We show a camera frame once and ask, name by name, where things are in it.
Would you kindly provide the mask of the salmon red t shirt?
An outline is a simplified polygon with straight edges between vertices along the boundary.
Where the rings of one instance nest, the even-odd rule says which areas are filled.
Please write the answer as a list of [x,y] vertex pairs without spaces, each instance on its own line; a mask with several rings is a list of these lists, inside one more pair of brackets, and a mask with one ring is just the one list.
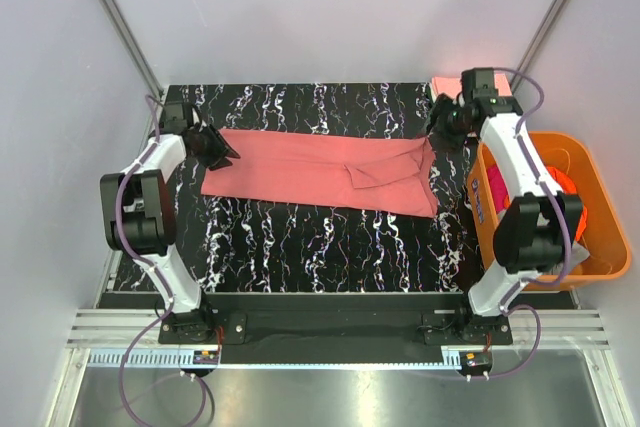
[[427,138],[375,139],[221,131],[240,157],[205,174],[203,196],[345,207],[432,218],[438,210]]

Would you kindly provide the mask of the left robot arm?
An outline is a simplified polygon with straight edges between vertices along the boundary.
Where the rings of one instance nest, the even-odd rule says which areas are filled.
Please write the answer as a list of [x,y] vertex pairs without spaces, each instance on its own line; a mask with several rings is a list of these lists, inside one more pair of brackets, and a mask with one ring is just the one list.
[[146,147],[124,170],[100,179],[106,241],[153,282],[164,303],[160,328],[171,342],[219,340],[223,329],[176,247],[177,221],[167,183],[188,158],[216,171],[231,167],[240,155],[195,104],[163,104],[152,96],[146,101],[153,120]]

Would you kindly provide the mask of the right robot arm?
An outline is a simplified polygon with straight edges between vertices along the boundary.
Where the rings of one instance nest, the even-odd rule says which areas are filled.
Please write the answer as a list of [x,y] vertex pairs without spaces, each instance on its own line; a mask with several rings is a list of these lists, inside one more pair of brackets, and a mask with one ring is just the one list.
[[469,133],[492,154],[510,204],[493,233],[494,259],[464,294],[445,332],[464,343],[484,342],[512,311],[513,299],[541,275],[561,269],[560,284],[573,270],[573,246],[584,210],[580,197],[565,192],[534,147],[526,128],[529,112],[500,94],[492,67],[462,72],[455,97],[437,97],[428,124],[442,146],[463,145]]

